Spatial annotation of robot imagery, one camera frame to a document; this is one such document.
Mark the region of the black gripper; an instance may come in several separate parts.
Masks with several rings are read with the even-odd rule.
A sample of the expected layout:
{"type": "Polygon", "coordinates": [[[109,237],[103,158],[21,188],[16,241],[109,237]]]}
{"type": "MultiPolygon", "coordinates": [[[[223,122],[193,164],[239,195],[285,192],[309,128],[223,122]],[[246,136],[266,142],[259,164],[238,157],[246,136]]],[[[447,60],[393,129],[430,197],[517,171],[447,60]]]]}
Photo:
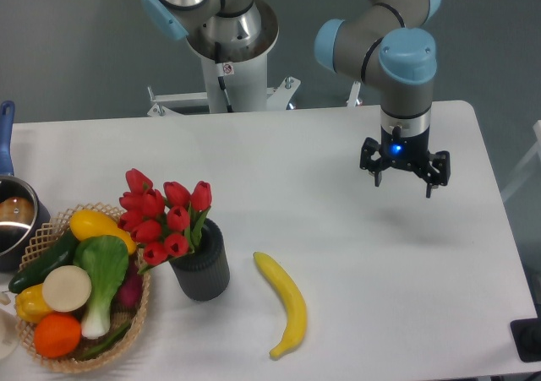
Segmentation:
{"type": "Polygon", "coordinates": [[[419,177],[427,177],[426,198],[438,187],[448,185],[451,176],[451,155],[442,150],[429,152],[430,128],[412,137],[397,137],[381,129],[381,142],[366,138],[363,142],[359,167],[366,170],[379,186],[382,171],[389,167],[411,171],[419,177]]]}

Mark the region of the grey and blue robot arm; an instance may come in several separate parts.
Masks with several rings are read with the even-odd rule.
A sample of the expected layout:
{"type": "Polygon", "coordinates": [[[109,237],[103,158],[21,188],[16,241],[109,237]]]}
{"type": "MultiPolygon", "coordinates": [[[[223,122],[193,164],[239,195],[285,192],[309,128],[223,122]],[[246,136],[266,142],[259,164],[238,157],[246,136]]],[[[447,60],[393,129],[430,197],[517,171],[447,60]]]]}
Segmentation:
{"type": "MultiPolygon", "coordinates": [[[[199,56],[213,113],[264,111],[267,55],[279,27],[262,0],[141,0],[156,28],[199,56]]],[[[365,139],[360,167],[375,180],[409,171],[428,189],[445,186],[451,158],[429,151],[436,45],[424,24],[440,0],[369,0],[357,19],[331,19],[314,40],[317,62],[380,92],[380,139],[365,139]]]]}

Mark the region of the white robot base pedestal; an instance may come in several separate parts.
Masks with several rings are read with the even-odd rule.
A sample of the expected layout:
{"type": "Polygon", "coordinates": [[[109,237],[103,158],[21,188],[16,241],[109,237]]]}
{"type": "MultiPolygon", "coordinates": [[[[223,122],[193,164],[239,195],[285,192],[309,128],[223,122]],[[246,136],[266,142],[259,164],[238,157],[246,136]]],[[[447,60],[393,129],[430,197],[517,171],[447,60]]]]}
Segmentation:
{"type": "Polygon", "coordinates": [[[267,85],[265,54],[244,62],[217,63],[200,59],[205,91],[188,94],[155,95],[150,97],[149,117],[178,116],[192,108],[205,108],[211,114],[292,110],[292,98],[301,80],[293,76],[277,86],[267,85]]]}

